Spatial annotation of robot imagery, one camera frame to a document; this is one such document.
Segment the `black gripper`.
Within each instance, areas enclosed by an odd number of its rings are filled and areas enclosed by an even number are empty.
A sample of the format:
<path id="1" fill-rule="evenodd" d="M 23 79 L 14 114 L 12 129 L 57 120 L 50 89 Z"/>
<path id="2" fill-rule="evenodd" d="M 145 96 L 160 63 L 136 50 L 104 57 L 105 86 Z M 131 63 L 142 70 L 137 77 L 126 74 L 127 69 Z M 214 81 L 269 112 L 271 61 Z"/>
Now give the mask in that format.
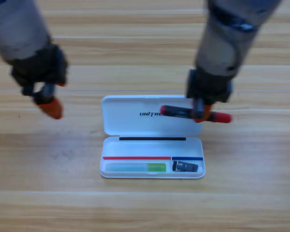
<path id="1" fill-rule="evenodd" d="M 207 121 L 212 105 L 227 102 L 232 93 L 232 80 L 204 72 L 202 69 L 190 69 L 188 72 L 186 97 L 192 99 L 192 112 L 198 115 L 196 123 Z"/>
<path id="2" fill-rule="evenodd" d="M 49 44 L 30 58 L 13 60 L 11 66 L 11 75 L 21 86 L 22 95 L 33 97 L 47 116 L 61 119 L 63 107 L 55 97 L 55 85 L 66 86 L 68 62 L 62 49 Z"/>

